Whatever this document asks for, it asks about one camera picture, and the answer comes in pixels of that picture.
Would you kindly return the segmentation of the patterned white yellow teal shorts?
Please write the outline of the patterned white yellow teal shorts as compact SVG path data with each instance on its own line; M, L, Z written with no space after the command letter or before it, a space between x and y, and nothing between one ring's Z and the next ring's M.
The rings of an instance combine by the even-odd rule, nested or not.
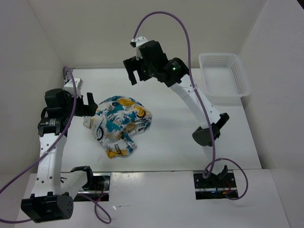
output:
M132 140L152 123L152 113L133 98L116 95L99 103L94 116L85 116L83 125L102 145L108 158L128 157L137 145Z

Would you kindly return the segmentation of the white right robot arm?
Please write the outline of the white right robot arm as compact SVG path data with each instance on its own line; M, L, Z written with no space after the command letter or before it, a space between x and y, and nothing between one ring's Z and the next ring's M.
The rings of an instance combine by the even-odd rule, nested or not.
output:
M132 85L140 81L156 78L174 91L192 111L199 122L198 129L192 134L194 141L201 146L213 145L220 136L220 129L229 120L227 113L218 111L207 97L192 84L190 72L185 63L175 57L169 60L158 41L148 41L145 37L133 38L131 46L136 55L123 61Z

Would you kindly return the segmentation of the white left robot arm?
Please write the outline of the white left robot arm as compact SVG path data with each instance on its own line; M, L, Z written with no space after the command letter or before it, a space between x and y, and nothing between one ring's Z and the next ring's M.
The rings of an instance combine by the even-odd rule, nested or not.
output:
M74 198L81 190L95 184L90 166L74 167L65 180L61 180L62 158L67 142L67 128L74 116L93 116L97 110L93 94L74 96L63 89L45 93L46 107L38 123L40 160L35 185L30 197L21 201L21 210L35 223L65 220L72 216Z

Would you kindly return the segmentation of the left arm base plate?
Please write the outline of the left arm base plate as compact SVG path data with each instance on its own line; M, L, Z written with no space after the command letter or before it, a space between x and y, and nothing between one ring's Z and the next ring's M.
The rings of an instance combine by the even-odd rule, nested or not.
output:
M109 201L110 180L110 173L93 173L93 183L89 187L81 189L74 198L74 202L89 201L82 194L94 201Z

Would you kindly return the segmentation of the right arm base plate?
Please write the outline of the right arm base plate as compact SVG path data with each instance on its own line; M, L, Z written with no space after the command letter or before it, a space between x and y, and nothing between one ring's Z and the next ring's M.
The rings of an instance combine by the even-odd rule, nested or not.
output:
M214 200L229 198L238 198L235 176L232 171L219 179L218 175L211 174L208 179L203 178L202 172L194 172L194 188L196 200Z

